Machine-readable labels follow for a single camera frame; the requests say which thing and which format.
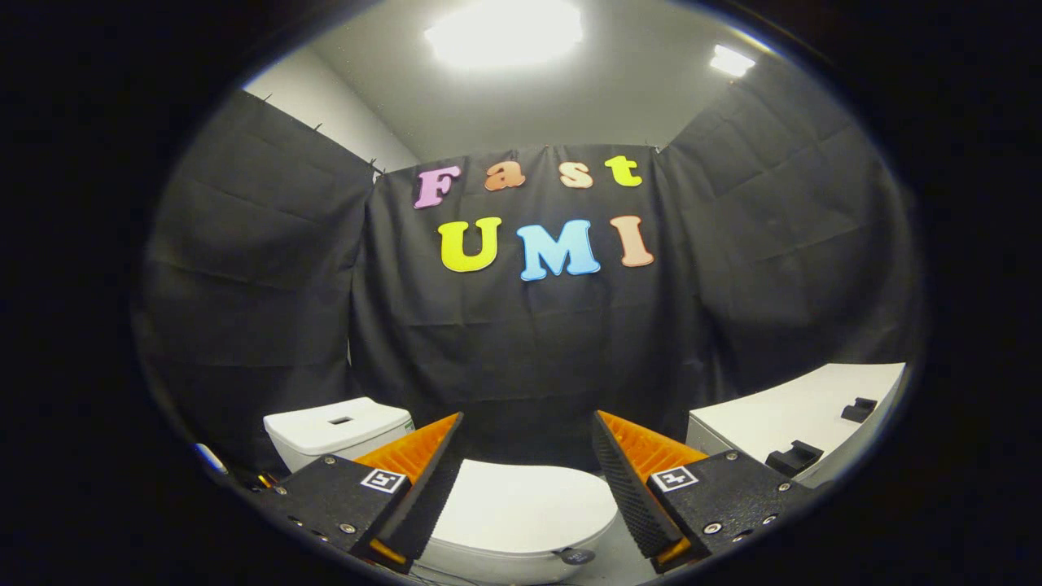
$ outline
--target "ceiling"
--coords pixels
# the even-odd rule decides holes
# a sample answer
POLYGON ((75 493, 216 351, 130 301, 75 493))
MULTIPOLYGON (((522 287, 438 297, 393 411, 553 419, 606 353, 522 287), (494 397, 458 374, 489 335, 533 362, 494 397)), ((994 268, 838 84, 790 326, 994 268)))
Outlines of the ceiling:
POLYGON ((714 45, 761 49, 661 0, 569 0, 582 41, 538 66, 468 72, 423 32, 470 0, 389 0, 313 48, 420 161, 542 144, 666 146, 726 88, 714 45))

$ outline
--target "black bracket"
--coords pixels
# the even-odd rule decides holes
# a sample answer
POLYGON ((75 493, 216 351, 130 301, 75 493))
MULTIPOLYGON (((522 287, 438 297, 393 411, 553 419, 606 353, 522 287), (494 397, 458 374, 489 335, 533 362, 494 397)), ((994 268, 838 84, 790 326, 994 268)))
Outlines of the black bracket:
POLYGON ((767 457, 767 465, 790 479, 802 472, 821 459, 823 450, 799 440, 792 442, 792 449, 782 454, 772 451, 767 457))
POLYGON ((560 552, 553 553, 555 556, 561 558, 561 561, 568 565, 585 565, 596 558, 596 554, 590 550, 574 550, 572 547, 565 547, 560 552))
POLYGON ((858 423, 864 423, 865 419, 875 410, 876 401, 870 398, 858 397, 853 399, 853 405, 848 405, 843 408, 844 419, 849 419, 850 421, 855 421, 858 423))

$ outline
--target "white wall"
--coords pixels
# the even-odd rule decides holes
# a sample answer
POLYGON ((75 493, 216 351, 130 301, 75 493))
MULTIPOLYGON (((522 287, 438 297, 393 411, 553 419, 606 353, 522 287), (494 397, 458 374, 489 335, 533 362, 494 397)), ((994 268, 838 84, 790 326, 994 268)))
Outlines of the white wall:
POLYGON ((250 81, 247 92, 389 172, 420 161, 311 47, 286 55, 250 81))

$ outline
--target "white table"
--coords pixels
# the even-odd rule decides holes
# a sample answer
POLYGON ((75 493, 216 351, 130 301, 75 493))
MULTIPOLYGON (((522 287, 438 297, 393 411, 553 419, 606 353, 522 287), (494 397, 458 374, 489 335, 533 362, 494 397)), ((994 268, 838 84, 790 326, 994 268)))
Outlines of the white table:
POLYGON ((874 438, 896 394, 904 363, 827 364, 752 395, 691 411, 687 444, 710 456, 740 449, 766 462, 800 440, 824 451, 794 480, 814 488, 842 473, 874 438), (876 408, 863 423, 843 419, 858 397, 876 408))

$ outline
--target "toilet lid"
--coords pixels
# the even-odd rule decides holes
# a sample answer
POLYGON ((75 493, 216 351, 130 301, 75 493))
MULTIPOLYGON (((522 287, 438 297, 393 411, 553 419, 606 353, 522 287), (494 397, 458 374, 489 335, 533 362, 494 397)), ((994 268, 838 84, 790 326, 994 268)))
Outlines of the toilet lid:
POLYGON ((464 460, 431 538, 487 552, 545 553, 596 535, 617 511, 607 483, 591 473, 464 460))

